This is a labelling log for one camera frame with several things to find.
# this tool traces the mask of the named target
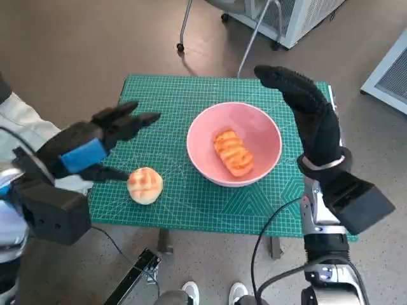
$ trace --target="green cutting mat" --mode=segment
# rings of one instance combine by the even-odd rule
[[[318,87],[327,98],[329,86]],[[290,108],[277,90],[255,79],[130,75],[120,104],[138,100],[137,112],[159,111],[161,119],[121,142],[104,161],[128,173],[154,168],[164,179],[159,200],[142,206],[128,195],[126,182],[96,184],[90,195],[94,222],[169,229],[259,234],[273,211],[301,196],[303,181],[296,158],[302,146]],[[280,129],[282,154],[274,170],[259,182],[241,188],[217,186],[202,177],[186,152],[186,134],[195,117],[220,102],[245,102],[270,115]],[[268,235],[302,237],[298,204],[284,210]]]

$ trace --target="pink bowl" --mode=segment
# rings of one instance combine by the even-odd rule
[[[223,165],[213,146],[216,135],[233,129],[253,153],[254,167],[243,177],[234,177]],[[186,148],[197,170],[220,186],[248,186],[267,175],[281,155],[281,135],[274,121],[262,110],[239,102],[217,104],[202,111],[192,122]]]

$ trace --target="sneaker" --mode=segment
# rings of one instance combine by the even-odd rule
[[[229,305],[234,305],[244,295],[249,294],[247,288],[242,283],[234,283],[229,293]]]
[[[189,281],[183,286],[185,291],[191,299],[193,299],[193,305],[199,305],[199,289],[198,285],[194,281]]]

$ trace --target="floor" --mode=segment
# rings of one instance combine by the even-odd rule
[[[115,105],[128,73],[234,76],[251,31],[224,25],[220,11],[194,1],[185,37],[178,42],[186,0],[0,1],[0,67],[14,90],[59,127]],[[284,65],[331,83],[343,136],[354,153],[354,173],[377,184],[397,212],[352,244],[372,304],[405,304],[407,265],[407,117],[359,89],[407,26],[404,0],[347,1],[332,22],[304,37],[290,51],[272,52],[258,37],[242,72],[256,64]],[[136,258],[154,248],[157,229],[104,226]],[[176,231],[176,254],[160,268],[163,291],[195,280],[202,304],[226,304],[237,280],[248,287],[254,236]],[[297,266],[303,242],[283,239],[285,254],[271,261],[266,245],[257,259],[257,282]],[[126,262],[100,233],[90,231],[75,246],[33,241],[22,268],[21,304],[102,304],[127,272]],[[270,304],[299,304],[303,275],[275,284]],[[144,281],[124,304],[152,304],[154,286]]]

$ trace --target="pastry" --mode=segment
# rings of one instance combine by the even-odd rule
[[[161,194],[163,179],[150,167],[139,168],[128,178],[127,189],[135,202],[150,205]]]
[[[216,136],[214,147],[217,155],[229,172],[235,177],[249,173],[253,168],[253,155],[233,130],[227,130]]]

